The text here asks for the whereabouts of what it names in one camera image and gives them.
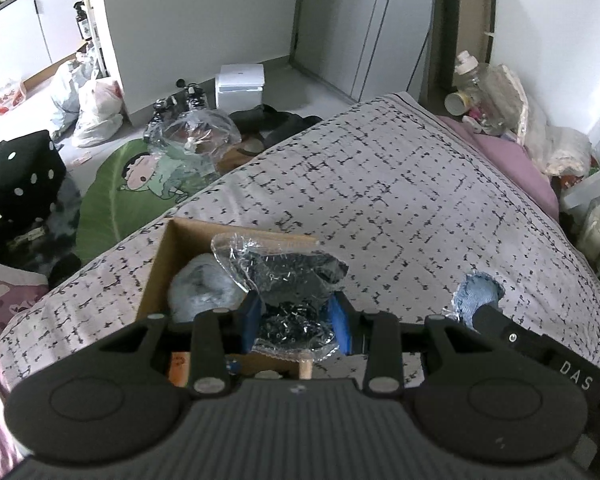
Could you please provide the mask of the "black tripod on floor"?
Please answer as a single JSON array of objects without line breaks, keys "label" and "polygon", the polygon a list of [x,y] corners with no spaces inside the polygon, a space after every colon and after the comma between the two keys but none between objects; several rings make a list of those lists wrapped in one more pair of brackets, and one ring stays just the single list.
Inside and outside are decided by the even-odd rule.
[{"label": "black tripod on floor", "polygon": [[196,107],[205,107],[208,104],[204,89],[199,84],[178,79],[175,85],[178,89],[177,92],[158,99],[152,104],[148,129],[173,122],[181,114]]}]

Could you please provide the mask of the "dark sock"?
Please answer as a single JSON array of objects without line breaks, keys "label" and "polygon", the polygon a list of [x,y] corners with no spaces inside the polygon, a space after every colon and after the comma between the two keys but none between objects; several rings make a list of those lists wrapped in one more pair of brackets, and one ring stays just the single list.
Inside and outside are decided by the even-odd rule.
[{"label": "dark sock", "polygon": [[315,240],[271,233],[216,234],[214,258],[233,281],[262,302],[253,350],[275,359],[320,362],[338,349],[328,303],[349,266]]}]

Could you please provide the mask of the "white small appliance box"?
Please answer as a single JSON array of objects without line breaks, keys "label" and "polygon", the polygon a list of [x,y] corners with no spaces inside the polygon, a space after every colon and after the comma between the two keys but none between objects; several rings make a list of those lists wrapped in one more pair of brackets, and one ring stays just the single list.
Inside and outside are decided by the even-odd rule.
[{"label": "white small appliance box", "polygon": [[214,78],[215,106],[232,114],[262,104],[265,73],[262,64],[228,64]]}]

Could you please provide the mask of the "clear plastic bag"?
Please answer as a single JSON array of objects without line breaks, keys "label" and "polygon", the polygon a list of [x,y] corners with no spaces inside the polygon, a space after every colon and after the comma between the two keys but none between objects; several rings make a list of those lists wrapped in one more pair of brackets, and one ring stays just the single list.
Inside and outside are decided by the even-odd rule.
[{"label": "clear plastic bag", "polygon": [[151,151],[206,176],[218,170],[224,155],[242,142],[242,135],[227,114],[198,108],[173,120],[151,122],[145,130],[145,141]]}]

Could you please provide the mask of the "blue denim fabric piece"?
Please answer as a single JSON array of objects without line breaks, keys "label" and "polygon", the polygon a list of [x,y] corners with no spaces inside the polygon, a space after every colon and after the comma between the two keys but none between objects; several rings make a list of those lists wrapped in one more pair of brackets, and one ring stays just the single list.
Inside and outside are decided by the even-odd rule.
[{"label": "blue denim fabric piece", "polygon": [[465,326],[473,328],[474,316],[481,307],[490,306],[501,311],[500,300],[504,295],[503,286],[490,274],[467,274],[453,294],[452,312]]}]

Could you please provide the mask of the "brown cardboard box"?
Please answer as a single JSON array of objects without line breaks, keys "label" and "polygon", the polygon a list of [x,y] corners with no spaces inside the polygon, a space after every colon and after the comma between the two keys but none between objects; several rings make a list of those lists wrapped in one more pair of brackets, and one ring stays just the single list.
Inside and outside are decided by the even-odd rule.
[{"label": "brown cardboard box", "polygon": [[[175,322],[192,322],[195,314],[211,308],[235,310],[246,298],[228,274],[216,262],[211,242],[221,233],[240,233],[245,237],[264,238],[274,248],[310,248],[317,246],[314,237],[292,235],[223,226],[222,224],[174,218],[166,222],[157,253],[149,272],[136,320],[153,314],[170,315]],[[184,387],[189,372],[189,345],[185,350],[171,350],[171,364],[168,377],[172,384]],[[291,374],[293,378],[310,379],[313,373],[313,360],[302,356],[300,362],[284,361],[262,353],[251,352],[246,356],[236,356],[238,370],[244,375],[273,377],[277,374]]]}]

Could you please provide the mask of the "white crumpled bags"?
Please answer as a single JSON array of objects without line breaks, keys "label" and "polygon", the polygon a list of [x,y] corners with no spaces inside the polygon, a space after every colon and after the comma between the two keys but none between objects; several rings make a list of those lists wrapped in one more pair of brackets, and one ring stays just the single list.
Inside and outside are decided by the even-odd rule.
[{"label": "white crumpled bags", "polygon": [[579,130],[551,126],[542,108],[524,91],[519,77],[506,65],[490,66],[486,92],[516,142],[534,166],[549,177],[584,177],[591,168],[591,142]]}]

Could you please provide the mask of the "paper cup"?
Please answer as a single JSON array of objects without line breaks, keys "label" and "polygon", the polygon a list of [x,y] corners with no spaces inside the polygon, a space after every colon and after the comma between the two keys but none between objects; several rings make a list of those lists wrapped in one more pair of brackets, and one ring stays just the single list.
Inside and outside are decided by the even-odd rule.
[{"label": "paper cup", "polygon": [[449,93],[443,101],[446,111],[454,117],[460,117],[467,114],[474,106],[471,97],[463,91]]}]

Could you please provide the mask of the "grid pattern bed blanket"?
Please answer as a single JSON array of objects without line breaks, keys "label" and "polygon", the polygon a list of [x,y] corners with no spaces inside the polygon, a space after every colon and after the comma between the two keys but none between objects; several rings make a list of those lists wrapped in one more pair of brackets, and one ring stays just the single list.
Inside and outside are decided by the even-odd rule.
[{"label": "grid pattern bed blanket", "polygon": [[600,367],[600,281],[558,222],[405,93],[349,108],[215,181],[171,214],[317,238],[352,304],[406,322],[449,307],[465,276],[504,312]]}]

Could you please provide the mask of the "brown wooden board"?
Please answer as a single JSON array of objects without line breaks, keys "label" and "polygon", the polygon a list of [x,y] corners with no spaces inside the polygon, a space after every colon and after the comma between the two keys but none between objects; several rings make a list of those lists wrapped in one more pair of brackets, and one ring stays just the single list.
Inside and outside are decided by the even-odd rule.
[{"label": "brown wooden board", "polygon": [[443,90],[454,87],[456,56],[468,51],[480,63],[491,59],[496,0],[441,0],[442,29],[438,81]]}]

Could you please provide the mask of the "white plastic bags pile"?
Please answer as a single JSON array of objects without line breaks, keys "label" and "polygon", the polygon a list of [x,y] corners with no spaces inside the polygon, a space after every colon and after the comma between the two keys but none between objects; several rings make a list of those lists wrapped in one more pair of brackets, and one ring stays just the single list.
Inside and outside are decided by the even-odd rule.
[{"label": "white plastic bags pile", "polygon": [[59,65],[50,80],[50,102],[55,143],[68,136],[78,148],[90,148],[109,141],[123,124],[119,84],[102,76],[93,49]]}]

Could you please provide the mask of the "clear plastic jar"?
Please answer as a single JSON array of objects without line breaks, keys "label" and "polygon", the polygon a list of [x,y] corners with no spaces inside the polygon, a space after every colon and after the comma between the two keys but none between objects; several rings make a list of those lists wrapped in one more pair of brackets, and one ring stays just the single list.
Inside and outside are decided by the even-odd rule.
[{"label": "clear plastic jar", "polygon": [[501,128],[503,119],[484,85],[486,64],[480,63],[464,50],[456,56],[454,74],[457,89],[468,96],[470,108],[477,114],[478,122],[486,129]]}]

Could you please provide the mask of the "grey bundle in plastic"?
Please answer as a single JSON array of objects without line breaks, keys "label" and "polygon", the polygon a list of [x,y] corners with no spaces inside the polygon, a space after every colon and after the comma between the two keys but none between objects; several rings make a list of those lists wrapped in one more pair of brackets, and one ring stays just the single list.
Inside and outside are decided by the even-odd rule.
[{"label": "grey bundle in plastic", "polygon": [[207,252],[190,260],[172,278],[166,299],[172,321],[189,323],[208,310],[234,310],[245,296],[214,255]]}]

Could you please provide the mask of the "pink pillow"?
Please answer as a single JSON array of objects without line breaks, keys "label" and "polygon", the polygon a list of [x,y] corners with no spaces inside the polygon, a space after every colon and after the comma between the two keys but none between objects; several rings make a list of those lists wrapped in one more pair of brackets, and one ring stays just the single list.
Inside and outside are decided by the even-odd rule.
[{"label": "pink pillow", "polygon": [[473,133],[468,126],[456,120],[438,116],[457,136],[486,156],[492,164],[521,188],[550,218],[558,220],[558,198],[550,186],[550,179],[534,166],[526,151],[517,143]]}]

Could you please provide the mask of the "red item bag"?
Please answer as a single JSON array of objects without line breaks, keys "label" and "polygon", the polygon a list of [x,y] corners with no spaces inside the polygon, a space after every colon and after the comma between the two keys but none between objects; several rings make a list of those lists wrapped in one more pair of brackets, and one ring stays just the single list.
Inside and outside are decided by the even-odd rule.
[{"label": "red item bag", "polygon": [[5,115],[27,99],[27,89],[22,80],[0,83],[0,115]]}]

